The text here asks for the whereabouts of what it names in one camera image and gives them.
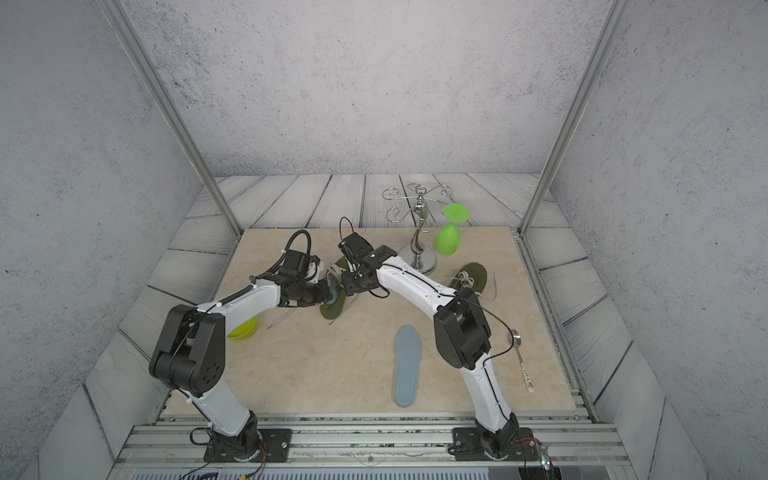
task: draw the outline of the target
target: black mounting plate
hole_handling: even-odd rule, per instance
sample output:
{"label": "black mounting plate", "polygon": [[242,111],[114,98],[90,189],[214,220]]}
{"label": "black mounting plate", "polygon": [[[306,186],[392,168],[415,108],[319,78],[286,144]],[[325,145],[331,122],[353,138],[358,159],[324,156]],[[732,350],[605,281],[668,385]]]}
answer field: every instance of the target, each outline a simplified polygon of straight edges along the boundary
{"label": "black mounting plate", "polygon": [[[531,429],[523,427],[518,428],[518,437],[520,439],[532,438]],[[480,445],[480,431],[473,428],[453,429],[453,448],[455,449],[455,458],[459,462],[477,462],[481,460],[492,460],[483,451]],[[499,462],[531,462],[531,466],[537,465],[539,461],[536,445],[530,445],[528,442],[521,446],[511,445],[508,450],[507,458],[498,460]]]}
{"label": "black mounting plate", "polygon": [[[266,461],[267,463],[283,463],[288,460],[288,450],[290,449],[291,429],[259,429],[261,439],[266,443]],[[203,462],[216,463],[241,463],[218,448],[215,441],[208,444],[203,456]],[[250,460],[250,463],[261,463],[261,452]]]}

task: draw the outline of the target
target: blue insole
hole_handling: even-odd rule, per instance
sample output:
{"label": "blue insole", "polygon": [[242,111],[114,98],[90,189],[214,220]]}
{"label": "blue insole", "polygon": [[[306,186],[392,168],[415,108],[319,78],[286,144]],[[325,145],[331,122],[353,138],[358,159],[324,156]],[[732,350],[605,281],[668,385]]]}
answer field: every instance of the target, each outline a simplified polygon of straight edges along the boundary
{"label": "blue insole", "polygon": [[416,401],[422,341],[416,329],[403,325],[395,334],[395,378],[392,400],[398,407],[410,407]]}

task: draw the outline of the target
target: metal frame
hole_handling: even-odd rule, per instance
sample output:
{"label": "metal frame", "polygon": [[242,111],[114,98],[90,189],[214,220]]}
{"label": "metal frame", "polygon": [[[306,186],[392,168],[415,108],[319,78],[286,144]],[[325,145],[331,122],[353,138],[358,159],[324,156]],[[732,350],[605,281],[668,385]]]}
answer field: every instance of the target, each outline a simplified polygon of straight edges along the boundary
{"label": "metal frame", "polygon": [[[580,402],[574,393],[574,400]],[[578,412],[586,414],[583,407]],[[565,412],[520,412],[521,426],[532,428],[548,445],[557,466],[616,465],[630,461],[612,424],[595,424],[586,417]],[[270,467],[350,466],[471,466],[498,465],[491,460],[458,463],[445,446],[452,442],[452,429],[474,427],[471,413],[366,414],[307,417],[260,415],[264,428],[293,430],[289,461]],[[205,426],[205,419],[165,419],[156,425],[134,427],[114,469],[178,468],[201,466],[204,446],[192,445],[189,434]],[[522,462],[504,465],[523,466]]]}
{"label": "metal frame", "polygon": [[536,300],[538,301],[539,309],[547,323],[547,329],[549,330],[552,342],[554,343],[554,349],[558,353],[560,363],[563,365],[563,371],[565,372],[571,387],[577,388],[581,394],[584,407],[586,408],[589,417],[593,422],[600,422],[600,417],[594,407],[592,397],[587,390],[587,383],[584,381],[584,377],[581,376],[581,371],[578,369],[578,364],[576,363],[576,358],[571,350],[571,345],[565,337],[563,323],[560,321],[557,312],[552,306],[552,299],[549,297],[549,292],[544,285],[544,280],[541,278],[538,265],[533,257],[528,241],[524,237],[516,237],[515,241],[518,246],[520,257],[525,265],[525,269],[528,271],[528,277],[531,279],[531,286],[533,287]]}
{"label": "metal frame", "polygon": [[616,42],[618,32],[627,18],[631,3],[632,0],[614,0],[611,10],[608,12],[608,18],[605,20],[603,30],[600,32],[600,36],[598,36],[598,43],[594,46],[592,56],[589,58],[587,67],[581,76],[576,95],[574,95],[574,99],[571,102],[571,108],[568,110],[568,114],[565,116],[563,125],[560,128],[560,133],[554,141],[552,152],[550,152],[544,168],[541,169],[541,176],[538,178],[538,184],[533,192],[531,203],[528,204],[523,221],[518,229],[520,237],[525,238],[528,229],[531,228],[536,212],[538,212],[538,207],[544,200],[554,175],[563,161],[565,151],[568,149],[568,143],[570,143],[578,122],[584,114],[584,109],[589,103],[589,96],[594,89],[594,85],[598,82],[608,55],[611,53],[611,48]]}
{"label": "metal frame", "polygon": [[187,130],[186,125],[181,120],[173,102],[170,99],[170,95],[163,87],[160,77],[152,67],[152,64],[147,57],[147,53],[141,46],[136,31],[131,26],[131,22],[125,15],[122,5],[118,0],[96,0],[101,7],[101,11],[107,18],[107,21],[112,26],[114,33],[118,36],[118,40],[123,45],[125,53],[134,64],[134,67],[138,71],[141,78],[144,79],[144,83],[149,88],[152,98],[154,98],[157,107],[160,108],[160,112],[163,114],[163,118],[168,123],[168,127],[174,132],[176,139],[179,141],[181,148],[184,150],[184,154],[187,155],[187,159],[192,164],[192,167],[197,172],[197,175],[202,180],[203,185],[210,193],[210,197],[214,200],[214,203],[218,207],[219,211],[227,220],[227,224],[235,233],[237,238],[243,234],[243,228],[240,222],[237,221],[235,214],[232,212],[230,205],[227,203],[227,199],[221,193],[219,184],[211,174],[208,166],[203,160],[203,156],[200,154],[197,145],[192,140],[190,132]]}

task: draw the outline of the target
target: beige table surface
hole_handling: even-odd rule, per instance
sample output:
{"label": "beige table surface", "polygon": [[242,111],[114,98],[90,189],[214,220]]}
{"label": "beige table surface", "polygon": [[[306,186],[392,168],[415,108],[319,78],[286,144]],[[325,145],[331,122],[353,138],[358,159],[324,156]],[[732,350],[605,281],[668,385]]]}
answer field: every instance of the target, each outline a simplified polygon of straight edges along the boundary
{"label": "beige table surface", "polygon": [[[294,231],[246,230],[216,298],[241,289],[248,283],[249,275],[261,273],[274,263]],[[412,234],[412,229],[400,228],[356,231],[374,248],[386,244],[395,251],[407,245]],[[515,411],[575,410],[509,228],[461,227],[460,231],[458,250],[450,257],[439,256],[438,266],[430,277],[448,284],[458,269],[471,261],[488,269],[488,286],[481,303],[520,332],[520,351],[535,385],[533,393],[525,388],[514,351],[493,359],[507,402]],[[312,253],[326,265],[341,257],[338,229],[309,232]],[[424,238],[431,244],[434,235],[426,234]],[[304,245],[300,237],[293,247],[302,250]],[[493,317],[487,319],[492,331],[491,353],[501,352],[509,345],[506,329]],[[271,309],[259,315],[258,323],[251,338],[227,340],[226,367],[226,378],[235,396],[256,413],[474,411],[461,375],[437,352],[432,319],[397,293],[384,300],[361,294],[333,323],[322,318],[317,307]],[[422,359],[416,401],[401,409],[392,400],[392,342],[398,328],[407,324],[419,333]],[[174,392],[164,414],[197,413],[184,400]]]}

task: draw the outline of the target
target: wooden plank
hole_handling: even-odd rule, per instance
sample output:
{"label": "wooden plank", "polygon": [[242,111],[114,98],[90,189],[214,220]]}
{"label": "wooden plank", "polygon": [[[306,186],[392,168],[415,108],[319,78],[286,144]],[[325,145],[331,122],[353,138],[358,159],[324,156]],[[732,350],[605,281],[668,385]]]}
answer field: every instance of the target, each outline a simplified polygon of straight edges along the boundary
{"label": "wooden plank", "polygon": [[157,338],[165,324],[168,310],[184,303],[175,296],[146,286],[120,324],[120,330],[130,338],[146,356],[152,356]]}
{"label": "wooden plank", "polygon": [[568,345],[592,398],[605,387],[632,338],[609,296],[565,324]]}
{"label": "wooden plank", "polygon": [[222,215],[187,218],[168,248],[195,252],[230,253],[236,237]]}
{"label": "wooden plank", "polygon": [[[400,180],[402,182],[403,187],[405,188],[405,192],[409,196],[415,195],[413,189],[410,187],[410,184],[421,184],[427,187],[427,190],[432,189],[433,187],[437,187],[440,185],[437,178],[435,178],[435,175],[432,174],[403,174],[400,175]],[[440,194],[442,189],[437,188],[434,189],[432,192],[427,195],[429,198],[434,198],[435,200],[440,200],[442,202],[446,203],[453,203],[453,199],[451,197],[445,197]],[[430,227],[442,227],[448,221],[445,219],[445,217],[442,214],[442,209],[445,208],[444,204],[436,203],[428,201],[427,205],[429,206],[429,212],[432,214],[430,218],[432,219],[432,222],[429,224]],[[409,207],[413,206],[413,200],[409,200]]]}
{"label": "wooden plank", "polygon": [[520,217],[467,174],[437,174],[435,178],[453,189],[453,201],[469,209],[469,223],[472,226],[520,225]]}
{"label": "wooden plank", "polygon": [[540,269],[587,258],[587,252],[570,228],[531,228],[526,240]]}
{"label": "wooden plank", "polygon": [[[232,201],[239,194],[243,193],[248,187],[255,184],[261,177],[259,176],[234,176],[226,177],[218,182],[221,193],[227,201]],[[203,190],[197,195],[192,208],[190,208],[187,217],[202,217],[203,215],[218,215],[221,212],[216,207],[214,199],[210,197],[208,190]]]}
{"label": "wooden plank", "polygon": [[[525,215],[538,180],[530,174],[470,174],[520,218]],[[539,205],[533,227],[567,227],[568,221],[549,195]]]}
{"label": "wooden plank", "polygon": [[285,193],[295,181],[296,175],[273,175],[264,177],[248,187],[241,195],[230,202],[230,208],[243,228],[251,228],[264,212]]}
{"label": "wooden plank", "polygon": [[168,388],[150,376],[149,362],[118,332],[85,380],[104,434],[117,457],[134,425],[152,421]]}
{"label": "wooden plank", "polygon": [[656,453],[650,467],[651,480],[667,478],[707,480],[701,457],[668,401],[664,404]]}
{"label": "wooden plank", "polygon": [[[362,200],[362,216],[360,218],[361,227],[411,227],[413,215],[410,214],[410,207],[406,200],[384,200],[382,192],[390,187],[396,187],[399,194],[396,197],[404,197],[404,190],[400,177],[397,175],[366,175],[366,188]],[[392,223],[386,219],[387,212],[392,207],[397,207],[396,219],[398,223]]]}
{"label": "wooden plank", "polygon": [[659,434],[664,392],[633,344],[595,403],[602,422],[613,422],[637,478],[647,480]]}
{"label": "wooden plank", "polygon": [[253,225],[253,228],[306,227],[330,175],[300,175]]}
{"label": "wooden plank", "polygon": [[317,204],[309,228],[337,227],[341,217],[347,217],[358,226],[362,209],[364,175],[333,175],[323,197]]}
{"label": "wooden plank", "polygon": [[228,255],[166,250],[147,285],[198,303],[211,300]]}
{"label": "wooden plank", "polygon": [[541,271],[560,321],[566,323],[607,294],[589,260]]}

